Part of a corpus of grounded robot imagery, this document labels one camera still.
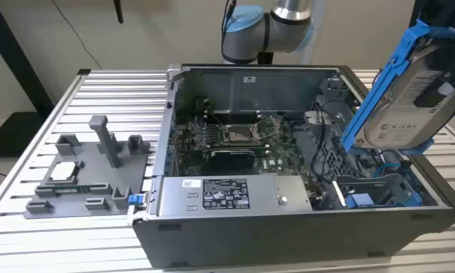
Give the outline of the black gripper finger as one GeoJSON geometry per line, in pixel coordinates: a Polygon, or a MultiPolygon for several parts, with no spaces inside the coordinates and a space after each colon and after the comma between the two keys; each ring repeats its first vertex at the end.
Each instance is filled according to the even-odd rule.
{"type": "Polygon", "coordinates": [[[434,107],[454,92],[449,82],[434,82],[414,100],[416,107],[434,107]]]}

